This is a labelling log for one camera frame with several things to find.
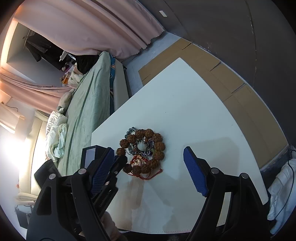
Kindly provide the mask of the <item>black jewelry box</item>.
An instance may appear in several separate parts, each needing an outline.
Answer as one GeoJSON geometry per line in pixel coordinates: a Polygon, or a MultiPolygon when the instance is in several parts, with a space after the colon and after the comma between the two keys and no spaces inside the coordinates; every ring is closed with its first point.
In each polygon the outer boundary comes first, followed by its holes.
{"type": "Polygon", "coordinates": [[[100,159],[106,150],[107,148],[98,145],[83,148],[80,168],[86,169],[93,160],[100,159]]]}

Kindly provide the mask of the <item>black box lid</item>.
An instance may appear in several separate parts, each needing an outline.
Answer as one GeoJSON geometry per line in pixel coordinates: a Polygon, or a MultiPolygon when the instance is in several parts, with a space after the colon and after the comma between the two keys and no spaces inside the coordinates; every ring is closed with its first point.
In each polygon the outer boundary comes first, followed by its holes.
{"type": "Polygon", "coordinates": [[[58,178],[61,177],[61,174],[59,173],[55,163],[50,159],[34,173],[34,178],[40,188],[42,188],[51,174],[55,174],[58,178]]]}

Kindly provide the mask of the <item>white crumpled duvet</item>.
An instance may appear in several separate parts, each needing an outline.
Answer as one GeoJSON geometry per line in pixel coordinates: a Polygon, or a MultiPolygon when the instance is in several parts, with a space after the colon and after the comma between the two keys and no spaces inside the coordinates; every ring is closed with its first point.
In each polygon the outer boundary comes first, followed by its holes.
{"type": "Polygon", "coordinates": [[[52,111],[46,125],[45,152],[48,159],[57,163],[64,156],[68,118],[52,111]]]}

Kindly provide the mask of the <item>flattened brown cardboard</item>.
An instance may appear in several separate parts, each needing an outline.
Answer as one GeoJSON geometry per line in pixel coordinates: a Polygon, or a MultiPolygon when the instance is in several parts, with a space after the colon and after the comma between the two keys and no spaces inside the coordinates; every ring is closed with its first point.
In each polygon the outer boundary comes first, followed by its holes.
{"type": "Polygon", "coordinates": [[[193,43],[179,39],[139,70],[146,85],[178,58],[210,86],[242,130],[259,168],[288,148],[277,120],[257,93],[229,67],[193,43]]]}

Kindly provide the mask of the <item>white cloth pile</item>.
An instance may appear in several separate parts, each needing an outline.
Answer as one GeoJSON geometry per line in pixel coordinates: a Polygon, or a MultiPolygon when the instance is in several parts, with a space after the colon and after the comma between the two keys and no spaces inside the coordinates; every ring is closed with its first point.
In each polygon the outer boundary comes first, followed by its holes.
{"type": "Polygon", "coordinates": [[[270,233],[276,235],[295,208],[295,159],[287,161],[269,187],[270,209],[268,220],[276,220],[270,233]]]}

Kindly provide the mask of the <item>pink curtain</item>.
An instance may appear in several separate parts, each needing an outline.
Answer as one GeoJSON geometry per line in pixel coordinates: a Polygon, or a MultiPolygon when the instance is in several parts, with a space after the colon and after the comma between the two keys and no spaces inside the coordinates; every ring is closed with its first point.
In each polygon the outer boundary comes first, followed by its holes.
{"type": "Polygon", "coordinates": [[[35,109],[51,113],[71,88],[35,84],[1,68],[1,90],[35,109]]]}
{"type": "Polygon", "coordinates": [[[14,18],[76,56],[107,51],[125,60],[164,32],[138,1],[24,1],[14,18]]]}

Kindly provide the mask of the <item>black clothing pile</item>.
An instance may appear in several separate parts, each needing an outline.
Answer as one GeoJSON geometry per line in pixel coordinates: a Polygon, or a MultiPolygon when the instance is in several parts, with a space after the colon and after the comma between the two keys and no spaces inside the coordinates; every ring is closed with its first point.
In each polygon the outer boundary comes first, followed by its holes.
{"type": "Polygon", "coordinates": [[[99,55],[77,55],[75,58],[78,71],[86,74],[96,64],[99,55]]]}

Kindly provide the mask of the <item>white bed frame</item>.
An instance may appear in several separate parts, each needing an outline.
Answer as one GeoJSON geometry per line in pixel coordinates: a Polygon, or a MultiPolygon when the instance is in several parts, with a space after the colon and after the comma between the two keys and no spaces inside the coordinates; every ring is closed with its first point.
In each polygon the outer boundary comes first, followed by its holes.
{"type": "Polygon", "coordinates": [[[115,78],[113,82],[114,110],[119,109],[129,100],[123,65],[115,61],[115,78]]]}

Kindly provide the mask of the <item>white wall socket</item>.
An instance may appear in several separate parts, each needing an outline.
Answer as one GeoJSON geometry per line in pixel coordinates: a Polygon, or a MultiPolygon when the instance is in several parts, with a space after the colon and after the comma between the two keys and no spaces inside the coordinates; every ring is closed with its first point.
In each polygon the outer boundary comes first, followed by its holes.
{"type": "Polygon", "coordinates": [[[166,13],[165,13],[164,11],[159,11],[159,13],[160,13],[164,18],[167,17],[167,15],[166,15],[166,13]]]}

